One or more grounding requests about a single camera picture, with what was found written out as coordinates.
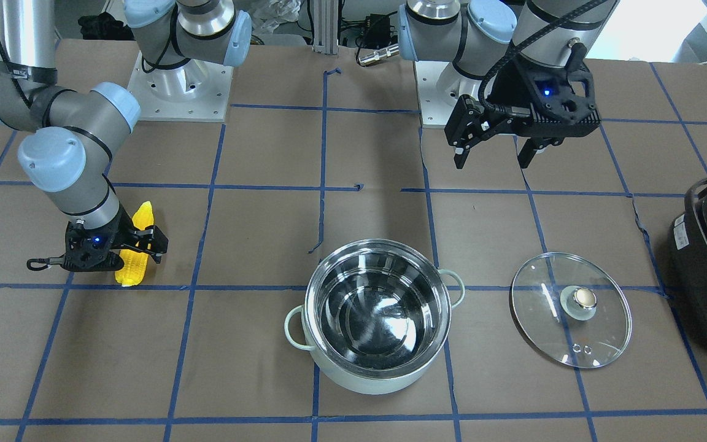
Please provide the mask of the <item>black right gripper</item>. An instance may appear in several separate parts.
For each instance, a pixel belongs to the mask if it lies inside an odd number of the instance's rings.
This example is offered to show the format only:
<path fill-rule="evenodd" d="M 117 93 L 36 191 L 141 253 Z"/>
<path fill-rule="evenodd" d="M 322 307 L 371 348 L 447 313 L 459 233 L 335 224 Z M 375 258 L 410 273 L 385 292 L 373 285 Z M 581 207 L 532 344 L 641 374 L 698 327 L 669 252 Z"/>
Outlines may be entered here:
<path fill-rule="evenodd" d="M 117 271 L 124 266 L 116 250 L 130 250 L 147 254 L 155 263 L 161 263 L 168 252 L 169 239 L 157 226 L 136 230 L 123 206 L 104 226 L 87 229 L 79 223 L 70 223 L 64 236 L 65 253 L 61 267 L 71 272 Z"/>

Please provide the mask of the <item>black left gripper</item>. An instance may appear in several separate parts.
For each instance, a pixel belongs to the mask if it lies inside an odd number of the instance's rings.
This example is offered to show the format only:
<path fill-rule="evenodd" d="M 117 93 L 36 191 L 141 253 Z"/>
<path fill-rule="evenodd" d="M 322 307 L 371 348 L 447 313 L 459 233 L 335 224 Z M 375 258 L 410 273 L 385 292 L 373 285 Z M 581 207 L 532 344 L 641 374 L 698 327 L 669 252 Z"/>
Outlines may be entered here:
<path fill-rule="evenodd" d="M 593 75 L 584 63 L 567 72 L 514 58 L 496 74 L 487 100 L 480 103 L 471 95 L 460 95 L 444 126 L 457 169 L 464 167 L 475 145 L 510 127 L 512 133 L 528 138 L 518 153 L 520 168 L 527 169 L 547 146 L 584 137 L 601 123 Z M 507 106 L 528 109 L 528 117 L 514 120 Z"/>

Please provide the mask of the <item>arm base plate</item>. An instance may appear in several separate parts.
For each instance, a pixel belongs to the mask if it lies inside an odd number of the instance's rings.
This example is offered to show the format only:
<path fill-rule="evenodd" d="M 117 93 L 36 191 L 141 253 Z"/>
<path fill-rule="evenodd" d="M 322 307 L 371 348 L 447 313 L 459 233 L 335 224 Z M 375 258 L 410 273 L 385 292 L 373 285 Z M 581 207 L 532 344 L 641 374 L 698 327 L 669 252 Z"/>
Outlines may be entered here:
<path fill-rule="evenodd" d="M 443 129 L 460 95 L 476 95 L 480 81 L 458 72 L 453 62 L 415 61 L 422 127 Z"/>
<path fill-rule="evenodd" d="M 127 89 L 141 107 L 140 121 L 224 123 L 234 68 L 191 60 L 173 70 L 143 70 L 137 54 Z"/>

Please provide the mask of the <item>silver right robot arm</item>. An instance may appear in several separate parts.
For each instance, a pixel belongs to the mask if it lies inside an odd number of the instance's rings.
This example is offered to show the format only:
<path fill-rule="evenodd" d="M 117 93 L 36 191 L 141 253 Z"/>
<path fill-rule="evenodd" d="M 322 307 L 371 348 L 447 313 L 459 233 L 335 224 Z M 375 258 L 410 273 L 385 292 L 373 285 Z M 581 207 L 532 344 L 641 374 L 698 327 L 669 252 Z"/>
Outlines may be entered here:
<path fill-rule="evenodd" d="M 126 1 L 141 71 L 158 97 L 193 99 L 207 90 L 204 65 L 238 67 L 252 44 L 252 17 L 232 1 Z M 137 98 L 116 83 L 88 93 L 57 84 L 51 1 L 0 1 L 0 124 L 27 132 L 18 162 L 68 218 L 64 253 L 27 268 L 113 272 L 126 250 L 159 263 L 168 238 L 137 227 L 106 176 L 141 117 Z"/>

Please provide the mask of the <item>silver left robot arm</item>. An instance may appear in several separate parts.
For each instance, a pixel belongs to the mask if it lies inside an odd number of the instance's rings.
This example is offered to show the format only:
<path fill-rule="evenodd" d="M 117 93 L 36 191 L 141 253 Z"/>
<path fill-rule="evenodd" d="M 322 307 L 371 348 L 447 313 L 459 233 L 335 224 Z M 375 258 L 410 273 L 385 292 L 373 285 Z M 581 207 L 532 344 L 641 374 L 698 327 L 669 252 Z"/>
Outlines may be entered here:
<path fill-rule="evenodd" d="M 446 62 L 474 91 L 455 94 L 444 125 L 461 169 L 474 146 L 497 135 L 525 138 L 522 169 L 536 154 L 600 128 L 585 59 L 617 1 L 407 1 L 398 47 L 409 61 Z"/>

